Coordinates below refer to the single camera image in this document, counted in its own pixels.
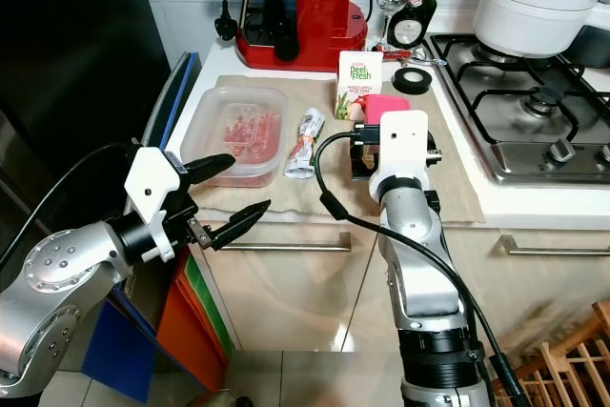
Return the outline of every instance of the gas stove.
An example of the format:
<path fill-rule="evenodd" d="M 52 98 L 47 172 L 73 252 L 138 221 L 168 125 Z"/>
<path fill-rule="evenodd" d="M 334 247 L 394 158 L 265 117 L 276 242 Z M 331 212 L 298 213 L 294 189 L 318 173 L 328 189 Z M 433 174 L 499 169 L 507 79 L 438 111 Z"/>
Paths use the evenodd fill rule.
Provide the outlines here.
<path fill-rule="evenodd" d="M 583 66 L 501 54 L 472 34 L 428 40 L 493 181 L 610 184 L 610 93 L 595 92 Z"/>

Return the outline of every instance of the wooden dish rack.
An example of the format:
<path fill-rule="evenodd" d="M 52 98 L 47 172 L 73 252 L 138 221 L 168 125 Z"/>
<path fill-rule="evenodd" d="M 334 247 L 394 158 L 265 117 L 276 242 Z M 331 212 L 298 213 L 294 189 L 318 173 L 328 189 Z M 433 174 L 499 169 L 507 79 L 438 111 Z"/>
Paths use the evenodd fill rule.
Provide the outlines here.
<path fill-rule="evenodd" d="M 593 304 L 594 313 L 555 345 L 544 342 L 540 355 L 516 370 L 534 407 L 610 407 L 610 302 Z M 494 381 L 498 406 L 512 403 Z"/>

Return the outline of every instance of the black tape roll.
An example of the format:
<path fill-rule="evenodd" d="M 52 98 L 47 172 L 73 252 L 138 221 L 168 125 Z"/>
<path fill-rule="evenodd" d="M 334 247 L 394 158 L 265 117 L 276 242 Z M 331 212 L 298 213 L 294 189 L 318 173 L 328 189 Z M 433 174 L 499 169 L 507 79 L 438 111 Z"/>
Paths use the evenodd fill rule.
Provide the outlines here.
<path fill-rule="evenodd" d="M 397 91 L 404 94 L 424 94 L 432 85 L 432 76 L 422 69 L 405 67 L 394 73 L 392 84 Z"/>

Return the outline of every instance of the cabinet drawer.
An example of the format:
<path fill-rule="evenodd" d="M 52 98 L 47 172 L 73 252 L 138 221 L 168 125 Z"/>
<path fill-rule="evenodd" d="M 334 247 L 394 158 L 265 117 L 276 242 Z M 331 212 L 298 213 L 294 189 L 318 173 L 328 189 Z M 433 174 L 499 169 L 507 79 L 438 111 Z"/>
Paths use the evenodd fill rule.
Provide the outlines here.
<path fill-rule="evenodd" d="M 457 271 L 477 298 L 504 351 L 530 352 L 545 339 L 568 333 L 590 314 L 591 304 L 610 298 L 610 258 L 508 255 L 499 243 L 510 235 L 519 246 L 598 249 L 610 233 L 447 229 Z M 387 265 L 376 248 L 364 280 L 348 342 L 354 351 L 398 353 Z M 479 329 L 480 338 L 484 340 Z"/>
<path fill-rule="evenodd" d="M 241 245 L 207 251 L 242 348 L 340 351 L 375 238 L 352 225 L 259 223 Z"/>
<path fill-rule="evenodd" d="M 610 297 L 610 258 L 509 255 L 501 237 L 544 251 L 598 250 L 610 233 L 586 231 L 447 231 L 457 270 L 508 354 L 533 351 L 543 340 L 565 336 Z"/>

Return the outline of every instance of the white countertop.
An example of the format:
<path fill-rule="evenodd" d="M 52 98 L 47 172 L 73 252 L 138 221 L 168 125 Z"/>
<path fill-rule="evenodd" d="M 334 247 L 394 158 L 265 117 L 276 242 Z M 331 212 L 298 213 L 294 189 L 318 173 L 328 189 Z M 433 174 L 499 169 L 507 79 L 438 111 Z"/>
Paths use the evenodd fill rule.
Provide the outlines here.
<path fill-rule="evenodd" d="M 389 80 L 398 63 L 383 65 L 384 80 Z M 216 84 L 220 75 L 245 75 L 271 78 L 335 79 L 334 73 L 305 71 L 260 71 L 246 67 L 232 44 L 216 41 L 208 54 L 193 91 L 187 100 L 167 146 L 167 150 L 180 157 L 180 143 L 189 126 L 193 112 L 202 94 Z M 587 70 L 585 79 L 598 91 L 610 92 L 610 69 Z M 437 97 L 449 131 L 454 137 L 464 168 L 485 214 L 486 223 L 477 227 L 511 229 L 562 229 L 610 230 L 610 187 L 544 187 L 512 188 L 496 186 L 485 175 L 477 161 L 467 137 L 454 113 L 453 102 L 442 87 L 440 78 L 434 78 L 432 90 Z M 220 212 L 206 212 L 209 219 L 226 219 Z M 287 213 L 281 218 L 266 220 L 323 222 L 324 216 Z"/>

